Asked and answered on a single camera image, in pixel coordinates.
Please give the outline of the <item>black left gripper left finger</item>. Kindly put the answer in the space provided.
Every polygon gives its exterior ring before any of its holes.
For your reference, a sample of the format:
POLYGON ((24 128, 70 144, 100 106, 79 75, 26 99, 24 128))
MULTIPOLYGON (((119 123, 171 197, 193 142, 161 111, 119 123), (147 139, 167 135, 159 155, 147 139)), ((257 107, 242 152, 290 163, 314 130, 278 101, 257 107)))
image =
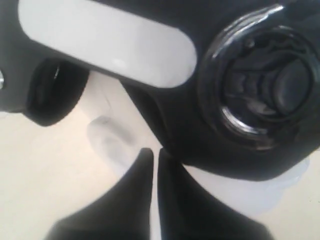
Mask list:
POLYGON ((124 176, 101 198, 58 221, 47 240, 148 240, 153 152, 140 150, 124 176))

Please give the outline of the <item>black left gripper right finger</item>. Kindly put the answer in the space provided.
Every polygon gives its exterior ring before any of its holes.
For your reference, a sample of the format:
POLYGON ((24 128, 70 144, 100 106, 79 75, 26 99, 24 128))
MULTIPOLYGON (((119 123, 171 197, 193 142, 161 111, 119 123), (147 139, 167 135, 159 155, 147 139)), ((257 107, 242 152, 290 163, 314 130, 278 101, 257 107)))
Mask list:
POLYGON ((163 240, 271 240, 261 223, 202 188, 165 149, 158 157, 158 209, 163 240))

